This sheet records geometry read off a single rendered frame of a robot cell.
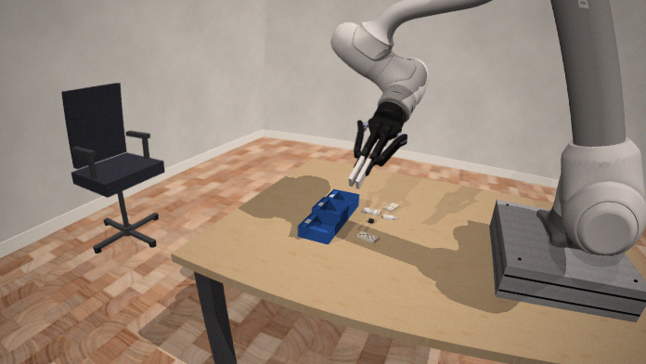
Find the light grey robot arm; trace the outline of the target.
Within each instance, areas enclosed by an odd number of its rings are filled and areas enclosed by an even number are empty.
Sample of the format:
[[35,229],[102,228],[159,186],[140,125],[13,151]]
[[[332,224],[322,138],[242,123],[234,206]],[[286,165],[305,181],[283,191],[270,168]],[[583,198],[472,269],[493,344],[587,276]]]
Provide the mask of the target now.
[[[407,122],[429,79],[417,58],[392,48],[402,23],[478,7],[492,0],[403,0],[374,20],[340,24],[330,43],[336,55],[398,104]],[[646,226],[639,148],[626,137],[620,65],[609,0],[550,0],[562,52],[573,140],[561,158],[551,211],[538,210],[555,247],[587,254],[622,254]],[[562,203],[561,203],[562,200]],[[550,213],[551,212],[551,213]],[[566,233],[565,233],[566,232]]]

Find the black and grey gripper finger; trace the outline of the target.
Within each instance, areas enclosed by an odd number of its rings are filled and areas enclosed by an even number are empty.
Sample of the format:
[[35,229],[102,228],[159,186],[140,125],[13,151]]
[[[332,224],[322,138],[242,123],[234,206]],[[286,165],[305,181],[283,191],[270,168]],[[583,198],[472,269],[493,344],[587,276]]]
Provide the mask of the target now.
[[[366,132],[368,126],[368,122],[362,123],[362,121],[357,121],[357,135],[356,135],[356,140],[355,140],[355,146],[354,146],[354,156],[357,159],[354,165],[354,170],[350,174],[348,180],[349,180],[349,186],[352,187],[355,183],[355,180],[357,179],[360,171],[362,170],[374,144],[377,142],[377,132],[381,126],[381,120],[377,120],[374,127],[371,130],[370,136],[368,137],[368,140],[361,150],[362,147],[362,142],[363,142],[363,137],[364,137],[364,132]],[[361,151],[360,151],[361,150]],[[367,155],[365,155],[367,154]]]
[[366,160],[362,170],[360,171],[357,179],[355,180],[356,189],[360,189],[366,176],[369,175],[374,165],[384,166],[385,163],[397,152],[397,150],[400,147],[406,145],[407,134],[403,134],[402,132],[400,132],[397,134],[398,137],[386,148],[386,150],[383,153],[381,153],[388,142],[386,141],[386,138],[391,128],[392,128],[391,123],[387,123],[385,125],[385,128],[381,133],[381,137],[378,143],[376,144],[374,150],[371,152],[372,155],[369,154],[369,158]]

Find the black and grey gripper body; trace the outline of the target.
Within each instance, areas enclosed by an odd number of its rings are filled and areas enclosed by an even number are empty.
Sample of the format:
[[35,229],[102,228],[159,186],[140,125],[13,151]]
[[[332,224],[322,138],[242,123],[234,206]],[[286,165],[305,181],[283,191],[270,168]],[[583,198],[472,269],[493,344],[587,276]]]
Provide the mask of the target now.
[[380,139],[385,125],[390,123],[392,124],[392,128],[386,138],[386,141],[389,141],[396,138],[397,134],[402,131],[406,118],[407,116],[405,111],[398,104],[390,101],[382,102],[375,111],[373,117],[368,120],[369,131],[371,133],[376,121],[381,120],[381,126],[377,132],[377,139]]

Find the blue rack of bins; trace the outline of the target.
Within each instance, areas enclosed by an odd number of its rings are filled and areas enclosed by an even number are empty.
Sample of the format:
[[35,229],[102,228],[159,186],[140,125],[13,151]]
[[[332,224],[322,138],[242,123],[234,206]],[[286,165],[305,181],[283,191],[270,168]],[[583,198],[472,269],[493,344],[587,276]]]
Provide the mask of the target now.
[[329,245],[358,204],[359,194],[334,189],[314,205],[312,213],[298,225],[298,237]]

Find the white domino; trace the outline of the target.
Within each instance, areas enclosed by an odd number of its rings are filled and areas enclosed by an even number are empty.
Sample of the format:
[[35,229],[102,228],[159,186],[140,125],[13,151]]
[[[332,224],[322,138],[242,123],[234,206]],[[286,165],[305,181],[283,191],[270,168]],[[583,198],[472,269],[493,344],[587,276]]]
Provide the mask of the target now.
[[388,211],[388,212],[392,212],[393,210],[395,210],[398,207],[399,207],[398,204],[391,203],[391,204],[387,205],[386,207],[384,207],[384,210]]
[[379,215],[380,212],[381,212],[380,210],[370,209],[370,208],[366,208],[366,207],[362,211],[362,213],[370,214],[370,215]]
[[379,238],[379,237],[373,236],[373,235],[368,234],[368,233],[363,232],[363,231],[361,231],[359,234],[357,234],[357,237],[358,237],[359,239],[362,239],[362,240],[365,240],[365,241],[369,241],[369,242],[372,242],[372,243],[374,243],[375,241],[377,241],[377,240],[378,240],[378,238]]

